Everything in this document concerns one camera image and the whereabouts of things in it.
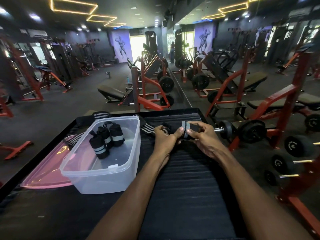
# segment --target bodybuilder poster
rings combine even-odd
[[[196,24],[194,28],[194,47],[198,51],[208,53],[211,51],[212,39],[216,34],[216,25],[213,22]]]
[[[119,62],[128,62],[132,59],[130,35],[128,29],[116,29],[111,32],[111,44],[114,47],[115,57]]]

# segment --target right hand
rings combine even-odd
[[[188,123],[198,125],[201,128],[201,132],[196,132],[191,129],[187,129],[186,132],[195,139],[195,144],[208,157],[220,161],[221,153],[230,153],[219,140],[212,125],[201,121],[188,121]]]

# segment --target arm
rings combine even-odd
[[[204,132],[187,130],[207,156],[217,160],[236,195],[249,234],[254,240],[312,240],[309,233],[272,200],[220,142],[211,125],[199,125]]]
[[[161,127],[155,128],[154,132],[156,136],[152,155],[118,201],[98,222],[87,240],[138,238],[155,181],[184,129],[178,129],[171,135],[165,134]]]

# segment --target clear plastic box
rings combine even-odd
[[[110,155],[98,159],[90,146],[90,131],[97,132],[105,122],[121,126],[124,143],[112,147]],[[137,174],[140,155],[140,120],[136,116],[112,117],[95,121],[73,147],[60,165],[63,176],[68,177],[82,194],[105,194],[127,189]]]

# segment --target led light strip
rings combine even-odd
[[[109,23],[106,23],[106,24],[104,25],[104,27],[117,27],[117,28],[119,28],[119,27],[124,26],[124,25],[126,25],[126,24],[124,24],[124,23],[111,23],[111,22],[109,22]]]
[[[88,3],[88,2],[82,2],[82,1],[74,1],[74,0],[56,0],[56,1],[62,1],[67,3],[76,3],[76,4],[82,4],[87,6],[93,6],[91,11],[89,13],[86,12],[77,12],[77,11],[71,11],[71,10],[62,10],[62,9],[55,9],[54,8],[54,0],[50,0],[50,9],[54,12],[66,12],[66,13],[74,13],[74,14],[82,14],[82,15],[91,15],[97,8],[98,4],[94,3]]]
[[[233,9],[233,10],[226,11],[226,12],[223,11],[223,9],[234,8],[234,7],[243,6],[243,5],[245,5],[245,7],[238,8],[238,9]],[[244,9],[248,9],[248,8],[249,8],[249,3],[248,2],[243,2],[243,3],[239,3],[239,4],[235,4],[235,5],[219,8],[218,11],[221,12],[221,13],[229,13],[229,12],[235,12],[235,11],[244,10]]]
[[[100,17],[100,18],[111,18],[109,21],[96,21],[96,20],[91,20],[92,17]],[[104,16],[104,15],[91,15],[87,18],[88,22],[98,22],[98,23],[111,23],[112,21],[116,20],[117,17],[112,17],[112,16]]]
[[[202,17],[201,19],[212,20],[212,19],[224,18],[225,16],[226,15],[223,13],[218,13],[218,14]]]

